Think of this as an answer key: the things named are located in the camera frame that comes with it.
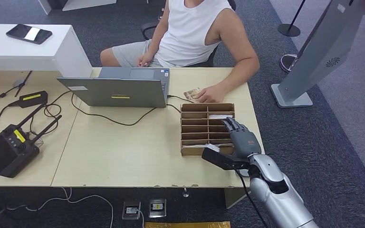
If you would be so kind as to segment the person's right hand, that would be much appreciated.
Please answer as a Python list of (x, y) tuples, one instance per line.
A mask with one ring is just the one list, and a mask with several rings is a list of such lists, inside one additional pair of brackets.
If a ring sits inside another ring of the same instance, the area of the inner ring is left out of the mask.
[(137, 66), (138, 67), (149, 67), (153, 60), (154, 55), (150, 52), (146, 52), (138, 57)]

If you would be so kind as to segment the person's left hand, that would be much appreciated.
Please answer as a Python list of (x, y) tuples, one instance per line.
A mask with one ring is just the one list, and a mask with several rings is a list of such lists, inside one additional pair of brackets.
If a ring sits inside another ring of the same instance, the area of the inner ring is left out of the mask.
[(221, 103), (228, 92), (222, 85), (213, 85), (202, 89), (193, 98), (199, 103)]

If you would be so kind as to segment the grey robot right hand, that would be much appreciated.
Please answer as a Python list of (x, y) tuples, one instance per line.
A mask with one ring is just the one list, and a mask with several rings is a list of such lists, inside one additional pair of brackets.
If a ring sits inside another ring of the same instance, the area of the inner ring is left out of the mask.
[(239, 159), (246, 159), (252, 154), (261, 154), (261, 146), (257, 137), (245, 125), (231, 117), (222, 119), (231, 141), (234, 146), (234, 156)]

